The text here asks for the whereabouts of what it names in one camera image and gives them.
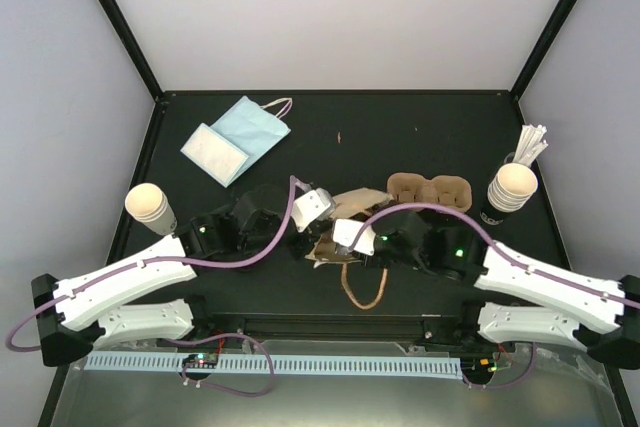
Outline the brown cardboard cup carrier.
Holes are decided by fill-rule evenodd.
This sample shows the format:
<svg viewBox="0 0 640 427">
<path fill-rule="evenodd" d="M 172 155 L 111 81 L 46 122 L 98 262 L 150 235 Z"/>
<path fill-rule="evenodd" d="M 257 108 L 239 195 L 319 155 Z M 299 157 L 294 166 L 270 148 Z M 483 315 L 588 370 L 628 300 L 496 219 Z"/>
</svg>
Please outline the brown cardboard cup carrier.
<svg viewBox="0 0 640 427">
<path fill-rule="evenodd" d="M 388 178 L 387 192 L 399 203 L 435 203 L 463 213 L 472 206 L 471 185 L 459 176 L 427 179 L 416 173 L 398 172 Z"/>
</svg>

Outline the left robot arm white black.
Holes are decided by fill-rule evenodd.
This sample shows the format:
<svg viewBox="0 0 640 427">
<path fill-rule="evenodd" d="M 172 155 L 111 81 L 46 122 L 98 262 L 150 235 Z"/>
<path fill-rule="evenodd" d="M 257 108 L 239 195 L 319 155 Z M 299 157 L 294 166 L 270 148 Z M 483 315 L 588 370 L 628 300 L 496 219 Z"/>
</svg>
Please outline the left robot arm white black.
<svg viewBox="0 0 640 427">
<path fill-rule="evenodd" d="M 40 352 L 59 367 L 131 340 L 186 339 L 207 344 L 213 319 L 186 300 L 139 305 L 137 299 L 195 279 L 204 269 L 245 269 L 282 240 L 304 232 L 334 209 L 324 189 L 294 181 L 287 195 L 270 186 L 244 194 L 234 207 L 192 219 L 142 251 L 88 274 L 31 282 Z"/>
</svg>

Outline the beige paper bag with handles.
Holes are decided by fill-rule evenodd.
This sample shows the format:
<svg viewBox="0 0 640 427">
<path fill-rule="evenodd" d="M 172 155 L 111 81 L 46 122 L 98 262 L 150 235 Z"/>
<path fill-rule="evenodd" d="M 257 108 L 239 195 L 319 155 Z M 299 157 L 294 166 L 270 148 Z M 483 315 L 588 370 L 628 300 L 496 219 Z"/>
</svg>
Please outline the beige paper bag with handles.
<svg viewBox="0 0 640 427">
<path fill-rule="evenodd" d="M 341 288 L 350 302 L 362 311 L 371 310 L 382 300 L 389 275 L 389 269 L 382 267 L 380 282 L 375 298 L 361 302 L 349 283 L 349 267 L 365 262 L 365 257 L 374 255 L 376 234 L 371 226 L 361 234 L 364 222 L 373 214 L 391 202 L 391 195 L 371 188 L 361 187 L 335 195 L 332 198 L 334 210 L 328 214 L 330 226 L 322 228 L 319 239 L 315 241 L 304 256 L 317 268 L 325 264 L 339 265 Z"/>
</svg>

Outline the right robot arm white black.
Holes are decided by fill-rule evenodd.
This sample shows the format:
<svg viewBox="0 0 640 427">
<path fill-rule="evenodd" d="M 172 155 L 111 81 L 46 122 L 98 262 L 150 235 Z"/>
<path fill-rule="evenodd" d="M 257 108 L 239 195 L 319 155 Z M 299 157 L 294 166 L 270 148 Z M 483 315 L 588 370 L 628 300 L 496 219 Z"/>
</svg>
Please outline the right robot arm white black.
<svg viewBox="0 0 640 427">
<path fill-rule="evenodd" d="M 528 257 L 491 238 L 468 215 L 431 203 L 384 208 L 342 240 L 348 251 L 412 264 L 475 289 L 526 301 L 486 303 L 454 326 L 457 343 L 541 342 L 586 352 L 619 369 L 639 367 L 639 279 L 578 274 Z"/>
</svg>

